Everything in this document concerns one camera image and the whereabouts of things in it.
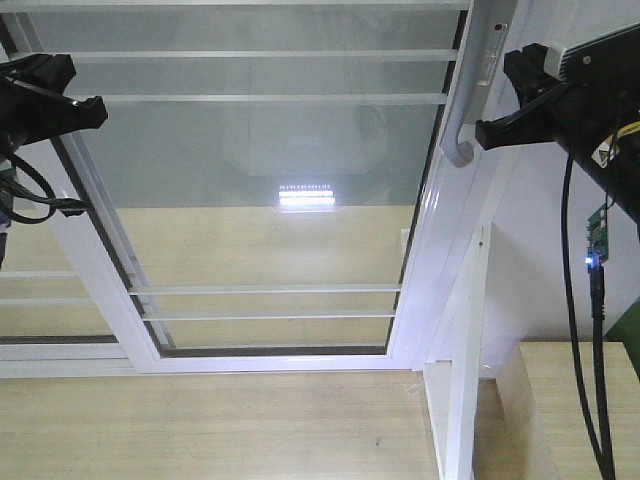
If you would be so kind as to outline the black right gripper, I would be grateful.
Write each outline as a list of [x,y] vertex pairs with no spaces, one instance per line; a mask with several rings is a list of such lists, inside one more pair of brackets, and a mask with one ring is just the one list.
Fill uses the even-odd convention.
[[546,46],[532,43],[505,54],[503,70],[520,109],[493,121],[478,120],[475,139],[484,150],[556,143],[572,151],[577,164],[602,188],[637,190],[639,77],[573,86],[565,92],[564,83],[544,70],[547,53]]

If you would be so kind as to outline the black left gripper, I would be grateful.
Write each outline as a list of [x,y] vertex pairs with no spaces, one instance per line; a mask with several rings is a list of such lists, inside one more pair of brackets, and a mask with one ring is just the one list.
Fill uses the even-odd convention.
[[66,101],[64,90],[75,75],[68,54],[33,54],[1,64],[2,155],[15,153],[22,145],[104,124],[108,113],[101,97]]

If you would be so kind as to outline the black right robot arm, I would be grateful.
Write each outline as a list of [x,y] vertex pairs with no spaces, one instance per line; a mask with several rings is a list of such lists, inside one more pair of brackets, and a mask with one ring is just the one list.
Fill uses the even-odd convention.
[[547,48],[530,44],[504,57],[519,109],[479,120],[475,138],[485,150],[555,142],[634,221],[639,221],[639,59],[607,60],[594,79],[560,81],[543,70]]

